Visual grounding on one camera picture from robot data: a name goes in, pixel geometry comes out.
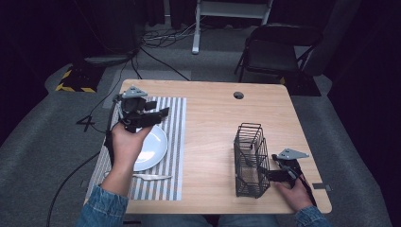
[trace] person's right hand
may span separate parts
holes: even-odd
[[[282,183],[278,182],[275,182],[274,185],[284,196],[289,206],[296,212],[313,205],[312,201],[309,198],[309,195],[306,192],[306,188],[304,187],[300,179],[297,179],[295,181],[295,185],[292,189],[288,189]]]

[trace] black curtain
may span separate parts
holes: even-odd
[[[163,0],[147,0],[147,21],[150,26],[165,23],[165,4]]]
[[[315,26],[323,30],[335,3],[335,0],[274,0],[268,22]]]
[[[401,3],[362,1],[324,71],[328,94],[380,186],[393,226],[401,226]]]
[[[169,0],[171,26],[180,29],[182,24],[191,26],[195,23],[197,0]]]

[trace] table leg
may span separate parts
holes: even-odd
[[[200,39],[201,39],[201,18],[200,17],[201,17],[201,0],[198,0],[194,43],[192,45],[192,54],[199,54],[199,52],[200,52]]]

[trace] black chair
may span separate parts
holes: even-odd
[[[298,78],[301,75],[308,54],[322,40],[322,33],[312,26],[296,26],[269,23],[256,28],[245,42],[245,49],[235,68],[241,72],[275,75],[279,79]],[[297,57],[295,46],[304,46]]]

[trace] striped placemat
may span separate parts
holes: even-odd
[[[168,117],[158,126],[166,133],[167,152],[156,166],[140,173],[171,175],[172,178],[163,181],[143,181],[133,178],[129,194],[130,200],[180,201],[183,185],[183,139],[185,135],[186,98],[149,96],[147,101],[157,101],[154,111],[169,107]],[[118,120],[114,110],[113,124]],[[111,168],[109,152],[102,147],[97,159],[95,171],[89,183],[86,198],[88,199],[95,185],[104,180],[104,172]]]

